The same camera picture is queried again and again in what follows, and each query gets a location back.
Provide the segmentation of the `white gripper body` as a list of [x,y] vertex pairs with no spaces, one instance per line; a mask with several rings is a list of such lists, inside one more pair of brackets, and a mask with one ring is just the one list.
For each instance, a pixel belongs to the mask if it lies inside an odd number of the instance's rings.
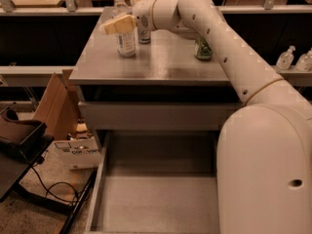
[[133,16],[136,18],[140,16],[147,16],[149,21],[149,28],[154,28],[153,23],[153,7],[157,0],[141,0],[133,6]]

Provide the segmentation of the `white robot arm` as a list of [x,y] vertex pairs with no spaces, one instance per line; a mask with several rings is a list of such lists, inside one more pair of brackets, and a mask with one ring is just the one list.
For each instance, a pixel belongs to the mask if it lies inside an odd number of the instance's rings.
[[312,234],[312,105],[226,22],[212,0],[140,0],[101,25],[192,29],[213,49],[243,103],[217,145],[221,234]]

